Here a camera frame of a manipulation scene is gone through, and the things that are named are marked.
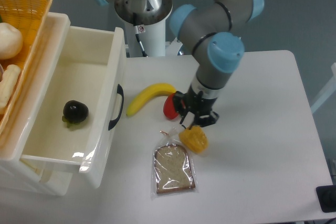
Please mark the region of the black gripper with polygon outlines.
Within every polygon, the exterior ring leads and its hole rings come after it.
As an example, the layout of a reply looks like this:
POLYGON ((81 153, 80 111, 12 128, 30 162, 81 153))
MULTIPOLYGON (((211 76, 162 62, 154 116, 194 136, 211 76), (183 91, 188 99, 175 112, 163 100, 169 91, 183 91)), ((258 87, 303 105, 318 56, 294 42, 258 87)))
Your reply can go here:
POLYGON ((204 92, 196 93, 191 87, 186 93, 177 91, 173 95, 175 111, 181 116, 180 125, 198 125, 207 127, 219 119, 219 114, 212 110, 217 98, 207 99, 204 92))

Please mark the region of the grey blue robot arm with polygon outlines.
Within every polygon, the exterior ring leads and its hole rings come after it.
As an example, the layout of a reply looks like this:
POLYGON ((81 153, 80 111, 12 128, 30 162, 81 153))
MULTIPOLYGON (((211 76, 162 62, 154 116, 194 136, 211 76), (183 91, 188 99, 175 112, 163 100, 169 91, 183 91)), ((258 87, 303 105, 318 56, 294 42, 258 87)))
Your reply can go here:
POLYGON ((219 115, 212 107, 239 66, 245 47, 232 34, 234 29, 261 14, 264 0, 213 0, 199 10, 191 4, 177 8, 170 18, 170 29, 198 62, 198 69, 187 92, 173 96, 180 125, 206 127, 219 115))

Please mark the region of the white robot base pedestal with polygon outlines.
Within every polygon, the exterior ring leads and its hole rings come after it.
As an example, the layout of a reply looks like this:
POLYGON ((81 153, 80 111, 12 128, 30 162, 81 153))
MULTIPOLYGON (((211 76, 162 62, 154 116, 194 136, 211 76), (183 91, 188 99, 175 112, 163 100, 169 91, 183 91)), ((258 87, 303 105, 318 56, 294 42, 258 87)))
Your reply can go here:
POLYGON ((166 42, 166 20, 173 9, 172 0, 96 0, 111 5, 124 24, 130 57, 177 55, 181 44, 166 42))

